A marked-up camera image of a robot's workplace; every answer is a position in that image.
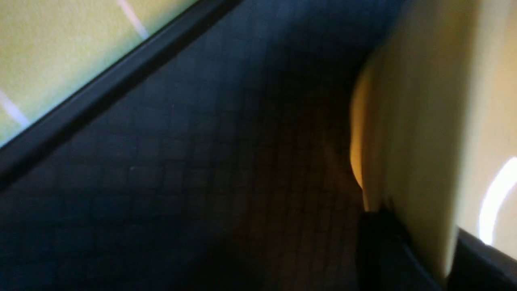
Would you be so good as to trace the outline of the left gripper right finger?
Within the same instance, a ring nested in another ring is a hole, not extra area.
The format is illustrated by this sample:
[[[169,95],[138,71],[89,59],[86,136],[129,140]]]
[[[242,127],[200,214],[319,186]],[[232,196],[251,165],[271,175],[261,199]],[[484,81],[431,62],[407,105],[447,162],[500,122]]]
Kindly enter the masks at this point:
[[[515,291],[517,262],[465,230],[458,233],[448,291]]]

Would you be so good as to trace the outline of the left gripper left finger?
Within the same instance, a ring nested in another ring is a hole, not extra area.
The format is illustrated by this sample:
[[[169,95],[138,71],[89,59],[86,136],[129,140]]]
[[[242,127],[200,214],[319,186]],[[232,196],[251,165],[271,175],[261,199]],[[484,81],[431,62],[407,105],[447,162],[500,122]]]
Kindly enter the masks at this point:
[[[416,258],[402,224],[385,209],[360,215],[355,262],[360,291],[442,290]]]

